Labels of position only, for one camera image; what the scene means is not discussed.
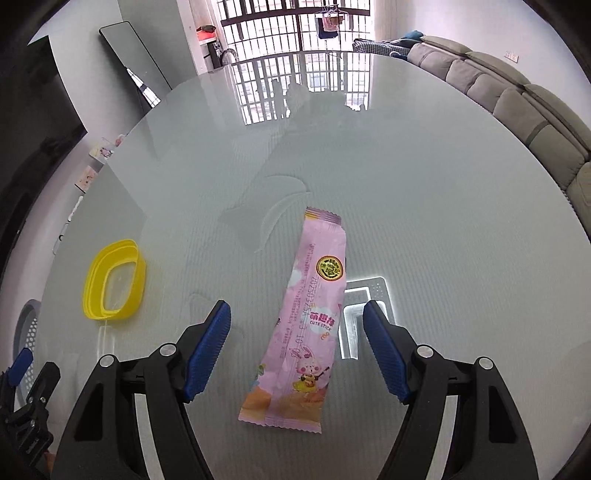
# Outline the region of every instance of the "red object on shelf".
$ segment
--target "red object on shelf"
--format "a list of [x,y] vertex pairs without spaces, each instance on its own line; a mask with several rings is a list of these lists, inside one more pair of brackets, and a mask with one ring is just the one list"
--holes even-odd
[[209,40],[210,38],[216,38],[216,33],[215,32],[207,33],[203,30],[198,30],[197,31],[197,38],[199,39],[199,41]]

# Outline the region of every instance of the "screw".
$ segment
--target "screw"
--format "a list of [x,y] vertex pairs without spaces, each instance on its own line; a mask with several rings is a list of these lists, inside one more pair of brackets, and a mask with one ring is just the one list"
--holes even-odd
[[171,356],[177,351],[177,347],[172,343],[167,343],[160,347],[160,355]]
[[485,357],[485,356],[483,356],[480,360],[478,360],[478,364],[484,370],[490,370],[490,369],[492,369],[492,367],[495,366],[495,364],[492,362],[492,360],[490,358]]
[[99,365],[106,368],[112,365],[114,360],[113,355],[105,355],[99,360]]
[[433,356],[433,349],[427,345],[421,345],[417,348],[417,353],[423,358],[431,358]]

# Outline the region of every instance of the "round logo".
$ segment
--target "round logo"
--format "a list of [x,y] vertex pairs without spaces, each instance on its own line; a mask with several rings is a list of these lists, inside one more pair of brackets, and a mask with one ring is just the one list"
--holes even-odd
[[327,255],[318,260],[316,271],[325,280],[335,281],[343,276],[343,264],[338,258]]

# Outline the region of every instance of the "blue clip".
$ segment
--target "blue clip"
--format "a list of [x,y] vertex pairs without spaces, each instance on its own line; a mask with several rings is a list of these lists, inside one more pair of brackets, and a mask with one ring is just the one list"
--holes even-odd
[[8,385],[16,387],[25,376],[27,370],[33,363],[33,352],[28,348],[23,348],[17,355],[12,366],[8,369]]

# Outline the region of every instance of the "blue gripper pad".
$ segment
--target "blue gripper pad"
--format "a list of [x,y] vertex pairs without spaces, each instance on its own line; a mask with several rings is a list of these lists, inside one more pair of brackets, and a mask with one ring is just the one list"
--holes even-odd
[[232,319],[230,305],[226,302],[220,303],[214,317],[206,320],[206,322],[209,321],[207,330],[187,362],[187,376],[183,387],[185,402],[190,402],[195,398],[195,395],[205,390],[217,356],[230,331]]
[[407,384],[406,363],[382,321],[387,322],[387,319],[379,306],[375,302],[366,303],[363,308],[363,329],[369,345],[374,351],[388,391],[404,402],[411,394]]
[[17,355],[12,366],[8,369],[8,385],[16,387],[25,376],[25,373],[33,363],[33,352],[23,348]]

